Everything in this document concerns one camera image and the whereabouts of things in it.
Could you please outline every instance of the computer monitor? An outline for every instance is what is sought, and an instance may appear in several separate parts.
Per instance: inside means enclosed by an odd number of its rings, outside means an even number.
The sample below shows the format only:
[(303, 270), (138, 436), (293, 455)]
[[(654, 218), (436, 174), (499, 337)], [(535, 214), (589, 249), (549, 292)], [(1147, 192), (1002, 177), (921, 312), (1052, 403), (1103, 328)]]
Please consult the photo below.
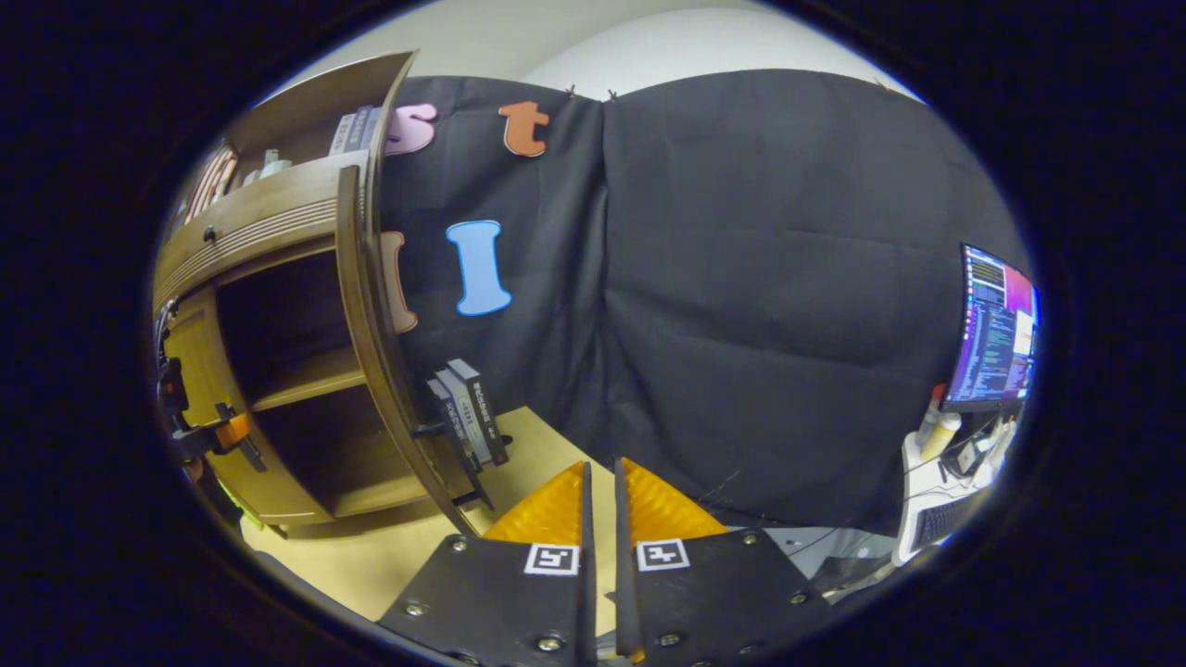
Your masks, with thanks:
[(1038, 291), (1018, 269), (962, 246), (964, 318), (945, 412), (991, 412), (1024, 401), (1033, 379)]

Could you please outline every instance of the bolt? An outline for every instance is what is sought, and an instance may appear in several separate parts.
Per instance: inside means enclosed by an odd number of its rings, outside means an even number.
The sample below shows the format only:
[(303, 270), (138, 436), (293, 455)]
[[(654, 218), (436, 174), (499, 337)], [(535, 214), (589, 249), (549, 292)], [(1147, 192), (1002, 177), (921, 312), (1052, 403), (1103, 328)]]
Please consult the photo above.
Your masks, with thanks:
[(560, 650), (560, 647), (565, 646), (565, 642), (557, 640), (556, 637), (540, 637), (535, 640), (535, 648), (544, 653), (555, 653)]

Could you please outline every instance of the wooden floor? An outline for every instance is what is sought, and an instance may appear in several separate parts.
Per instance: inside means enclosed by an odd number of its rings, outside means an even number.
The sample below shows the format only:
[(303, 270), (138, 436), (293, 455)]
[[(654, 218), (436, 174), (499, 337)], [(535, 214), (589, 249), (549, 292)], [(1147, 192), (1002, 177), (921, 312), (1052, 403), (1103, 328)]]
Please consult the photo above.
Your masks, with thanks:
[[(613, 629), (614, 610), (605, 593), (614, 587), (613, 474), (588, 458), (534, 412), (522, 407), (497, 418), (515, 438), (511, 460), (487, 466), (480, 476), (499, 513), (578, 460), (593, 466), (593, 526), (597, 555), (597, 634)], [(478, 532), (497, 515), (478, 503), (466, 513)], [(431, 502), (347, 516), (333, 523), (293, 526), (283, 540), (243, 519), (243, 536), (253, 548), (274, 555), (294, 574), (355, 612), (378, 620), (403, 586), (428, 560), (453, 525)]]

